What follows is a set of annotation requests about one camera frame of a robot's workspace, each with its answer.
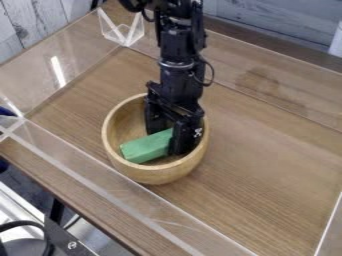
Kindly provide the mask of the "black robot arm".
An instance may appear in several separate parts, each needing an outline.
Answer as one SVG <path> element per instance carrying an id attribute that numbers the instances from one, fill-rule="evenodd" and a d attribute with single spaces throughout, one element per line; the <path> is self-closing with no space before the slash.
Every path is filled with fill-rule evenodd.
<path id="1" fill-rule="evenodd" d="M 169 128 L 168 153 L 181 155 L 196 147 L 201 137 L 204 110 L 198 99 L 205 86 L 205 60 L 200 56 L 205 47 L 202 3 L 197 0 L 118 2 L 132 13 L 153 12 L 145 20 L 154 24 L 160 81 L 146 83 L 145 130 L 154 134 Z"/>

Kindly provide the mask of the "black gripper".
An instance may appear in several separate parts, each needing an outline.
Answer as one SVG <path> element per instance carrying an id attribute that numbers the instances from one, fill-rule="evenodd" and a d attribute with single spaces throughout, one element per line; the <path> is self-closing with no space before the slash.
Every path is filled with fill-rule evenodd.
<path id="1" fill-rule="evenodd" d="M 204 110 L 198 105 L 204 87 L 204 64 L 193 59 L 181 62 L 158 60 L 160 82 L 149 81 L 144 99 L 145 131 L 150 135 L 172 129 L 168 152 L 188 154 L 201 135 Z"/>

